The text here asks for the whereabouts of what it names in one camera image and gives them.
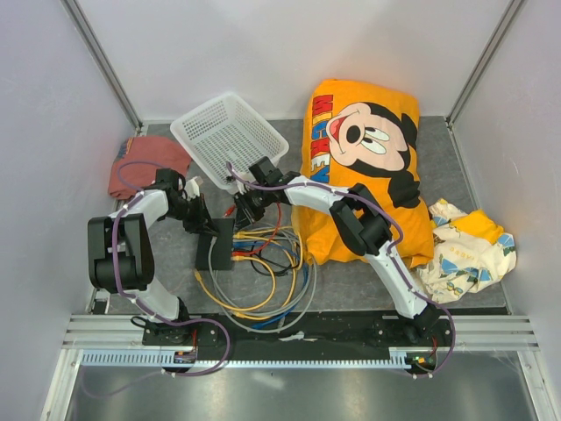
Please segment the black network switch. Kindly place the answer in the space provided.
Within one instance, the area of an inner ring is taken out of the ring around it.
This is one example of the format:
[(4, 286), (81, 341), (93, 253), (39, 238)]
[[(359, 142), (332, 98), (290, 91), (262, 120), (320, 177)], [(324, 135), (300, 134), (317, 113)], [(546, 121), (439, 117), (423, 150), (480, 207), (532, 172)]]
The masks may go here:
[(235, 222), (233, 218), (213, 218), (218, 235), (200, 234), (196, 253), (195, 269), (199, 271), (232, 270), (233, 235)]

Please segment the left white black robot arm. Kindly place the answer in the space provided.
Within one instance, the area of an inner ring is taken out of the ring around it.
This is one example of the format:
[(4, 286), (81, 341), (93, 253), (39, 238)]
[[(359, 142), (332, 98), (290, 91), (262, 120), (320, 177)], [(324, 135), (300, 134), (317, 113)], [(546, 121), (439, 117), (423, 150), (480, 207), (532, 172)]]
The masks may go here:
[(188, 233), (218, 235), (201, 192), (202, 178), (186, 179), (171, 168), (156, 170), (155, 182), (138, 189), (119, 210), (88, 221), (89, 279), (94, 288), (118, 294), (150, 319), (163, 323), (162, 335), (185, 344), (192, 324), (184, 302), (155, 274), (148, 234), (156, 222), (172, 218)]

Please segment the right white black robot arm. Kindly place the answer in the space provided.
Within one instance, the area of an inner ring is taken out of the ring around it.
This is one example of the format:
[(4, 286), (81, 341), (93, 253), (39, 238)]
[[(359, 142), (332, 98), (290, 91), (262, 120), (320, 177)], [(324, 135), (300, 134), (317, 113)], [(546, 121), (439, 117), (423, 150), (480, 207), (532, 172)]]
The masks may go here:
[(364, 258), (382, 280), (401, 318), (402, 337), (418, 346), (432, 336), (439, 310), (414, 285), (413, 276), (397, 252), (404, 237), (402, 229), (381, 209), (365, 185), (341, 188), (296, 172), (284, 175), (267, 157), (250, 166), (254, 182), (239, 175), (231, 163), (226, 167), (231, 177), (246, 186), (235, 198), (251, 222), (272, 203), (305, 207), (330, 216), (345, 247)]

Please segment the white plastic basket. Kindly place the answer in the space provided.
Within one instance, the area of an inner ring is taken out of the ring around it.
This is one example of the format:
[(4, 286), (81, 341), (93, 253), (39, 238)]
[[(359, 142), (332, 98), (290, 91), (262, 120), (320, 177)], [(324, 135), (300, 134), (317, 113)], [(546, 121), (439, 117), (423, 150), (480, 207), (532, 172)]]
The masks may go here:
[(289, 144), (256, 110), (235, 93), (215, 97), (177, 118), (170, 132), (214, 184), (231, 194), (241, 175), (263, 157), (276, 165)]

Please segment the folded red shirt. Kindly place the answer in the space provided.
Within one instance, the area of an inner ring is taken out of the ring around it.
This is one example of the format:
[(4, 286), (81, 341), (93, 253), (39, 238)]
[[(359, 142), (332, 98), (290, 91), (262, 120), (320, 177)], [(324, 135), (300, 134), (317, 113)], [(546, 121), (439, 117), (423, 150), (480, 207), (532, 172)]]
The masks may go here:
[(192, 159), (176, 141), (158, 135), (128, 138), (114, 160), (108, 194), (117, 200), (127, 200), (138, 189), (155, 181), (156, 170), (171, 168), (186, 175)]

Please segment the orange Mickey Mouse shirt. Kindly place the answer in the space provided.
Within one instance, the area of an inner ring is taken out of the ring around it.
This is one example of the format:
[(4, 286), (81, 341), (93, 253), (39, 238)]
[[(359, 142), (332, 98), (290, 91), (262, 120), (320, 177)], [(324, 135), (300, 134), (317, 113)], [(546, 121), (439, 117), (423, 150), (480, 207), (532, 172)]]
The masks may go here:
[(368, 82), (322, 81), (303, 119), (301, 174), (337, 187), (367, 186), (394, 221), (408, 268), (434, 257), (430, 213), (420, 196), (420, 111), (410, 94)]

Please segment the cream patterned cloth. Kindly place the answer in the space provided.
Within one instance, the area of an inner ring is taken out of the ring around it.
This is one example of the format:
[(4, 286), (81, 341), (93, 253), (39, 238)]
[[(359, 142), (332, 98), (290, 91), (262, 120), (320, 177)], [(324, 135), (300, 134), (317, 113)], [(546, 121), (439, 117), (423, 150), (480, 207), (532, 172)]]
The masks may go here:
[(452, 303), (479, 293), (515, 268), (514, 236), (482, 209), (466, 213), (441, 198), (429, 211), (434, 258), (415, 276), (432, 301)]

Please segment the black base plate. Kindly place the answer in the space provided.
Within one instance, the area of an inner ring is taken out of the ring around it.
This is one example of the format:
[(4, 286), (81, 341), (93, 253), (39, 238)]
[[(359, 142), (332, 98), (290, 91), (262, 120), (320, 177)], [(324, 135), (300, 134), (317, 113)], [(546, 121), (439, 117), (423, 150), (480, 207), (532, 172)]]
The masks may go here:
[[(310, 312), (301, 319), (296, 315), (286, 318), (295, 324), (280, 333), (266, 333), (253, 327), (239, 327), (225, 315), (209, 313), (208, 318), (222, 324), (231, 337), (231, 343), (247, 341), (272, 342), (301, 341), (332, 343), (343, 340), (369, 346), (449, 346), (452, 340), (450, 321), (441, 318), (428, 331), (419, 333), (412, 324), (393, 311), (322, 311)], [(145, 346), (212, 346), (226, 344), (224, 334), (213, 324), (197, 323), (183, 328), (169, 325), (147, 325), (142, 318), (133, 321), (143, 329), (142, 344)]]

